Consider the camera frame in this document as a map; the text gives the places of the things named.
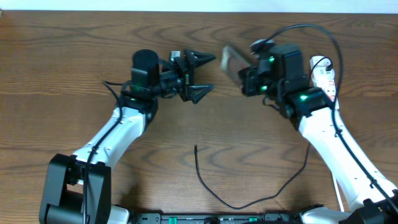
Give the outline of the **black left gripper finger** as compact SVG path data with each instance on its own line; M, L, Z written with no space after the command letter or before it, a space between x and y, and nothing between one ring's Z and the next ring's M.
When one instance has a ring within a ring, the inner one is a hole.
M184 50L184 55L189 66L191 67L201 67L202 65L216 59L216 55L214 54L198 52L188 49Z
M214 85L192 85L187 89L188 99L197 104L207 93L215 88Z

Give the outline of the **silver smartphone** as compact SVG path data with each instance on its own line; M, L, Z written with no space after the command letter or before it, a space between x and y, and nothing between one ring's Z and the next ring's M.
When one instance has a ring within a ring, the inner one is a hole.
M239 71L250 66L251 64L247 58L243 57L233 46L227 45L223 47L220 65L221 70L237 87L242 87Z

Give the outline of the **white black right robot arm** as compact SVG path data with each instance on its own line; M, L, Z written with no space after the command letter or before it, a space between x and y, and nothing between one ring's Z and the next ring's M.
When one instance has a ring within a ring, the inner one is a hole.
M299 213L301 223L397 223L397 187L354 140L340 114L333 62L310 59L303 72L302 54L293 44L261 40L251 46L258 65L239 71L246 96L264 94L279 113L316 149L340 185L349 212L314 206Z

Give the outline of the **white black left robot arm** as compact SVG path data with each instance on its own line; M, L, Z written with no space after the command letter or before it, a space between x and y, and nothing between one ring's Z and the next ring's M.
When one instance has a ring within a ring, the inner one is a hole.
M128 147L147 129L159 98L179 95L197 104L214 85L195 83L195 69L215 55L172 51L162 60L152 50L132 55L131 79L113 92L112 116L72 155L56 154L48 164L40 223L130 223L128 209L111 203L111 172Z

